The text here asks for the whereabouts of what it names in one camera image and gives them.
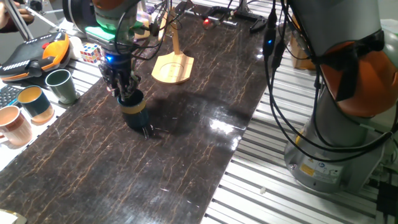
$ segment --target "brown mug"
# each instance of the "brown mug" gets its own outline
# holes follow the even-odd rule
[[[16,106],[0,109],[0,133],[15,146],[23,146],[32,140],[32,127]]]

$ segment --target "dark marble tabletop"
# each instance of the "dark marble tabletop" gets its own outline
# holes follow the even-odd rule
[[[156,82],[156,59],[137,69],[156,135],[128,128],[100,80],[0,172],[0,208],[29,224],[200,222],[266,87],[262,34],[181,23],[189,81]]]

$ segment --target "black cup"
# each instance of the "black cup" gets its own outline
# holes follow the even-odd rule
[[[39,86],[28,86],[21,90],[17,100],[36,123],[46,123],[54,115],[49,99]]]
[[[130,128],[141,128],[147,125],[149,120],[148,109],[144,94],[140,90],[136,90],[125,101],[118,97],[118,103],[122,110],[123,119]]]

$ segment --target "green mug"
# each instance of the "green mug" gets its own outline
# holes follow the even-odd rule
[[[77,100],[75,84],[68,70],[60,69],[50,73],[45,79],[45,84],[61,103],[70,104]]]

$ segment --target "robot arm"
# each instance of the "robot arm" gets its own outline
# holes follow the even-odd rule
[[[372,1],[289,1],[314,61],[326,84],[347,114],[372,117],[395,105],[398,39],[380,25]]]
[[[137,22],[139,0],[93,0],[95,16],[100,27],[88,27],[88,38],[102,46],[105,57],[99,69],[108,90],[122,101],[129,98],[141,80],[132,67],[132,53],[142,46],[134,41],[134,33],[145,32]],[[158,30],[150,30],[157,35]]]

